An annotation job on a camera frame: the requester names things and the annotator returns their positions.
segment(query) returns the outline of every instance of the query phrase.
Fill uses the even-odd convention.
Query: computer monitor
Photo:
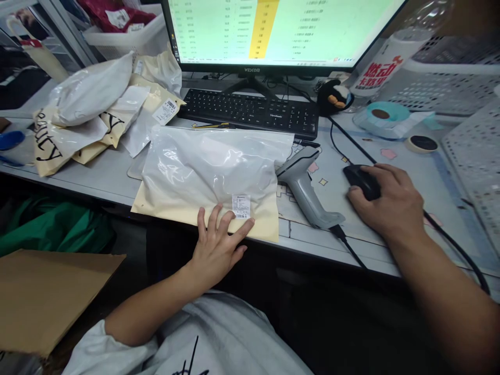
[[[406,0],[164,0],[183,71],[352,71]]]

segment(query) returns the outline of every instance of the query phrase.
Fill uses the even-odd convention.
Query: white plastic basket
[[[496,44],[437,38],[415,59],[384,85],[378,101],[399,103],[412,111],[470,116],[495,97],[493,90],[500,84],[500,47]]]
[[[83,32],[83,37],[107,60],[119,58],[130,51],[135,51],[139,55],[156,56],[169,48],[167,26],[161,4],[143,5],[141,10],[156,15],[156,18],[142,30],[130,33],[103,33],[98,27],[92,26]]]
[[[441,143],[500,255],[500,98],[462,122]]]

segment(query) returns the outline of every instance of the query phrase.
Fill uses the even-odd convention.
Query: gray barcode scanner
[[[307,168],[319,156],[319,150],[306,146],[276,171],[278,181],[285,182],[297,200],[299,207],[314,228],[330,229],[345,221],[338,212],[325,211],[311,185]]]

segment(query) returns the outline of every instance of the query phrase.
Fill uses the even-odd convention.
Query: cardboard flap
[[[0,258],[0,350],[47,358],[125,257],[21,249]]]

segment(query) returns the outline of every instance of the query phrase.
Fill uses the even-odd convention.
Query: yellow highlighted column
[[[265,58],[280,0],[258,0],[249,58]]]

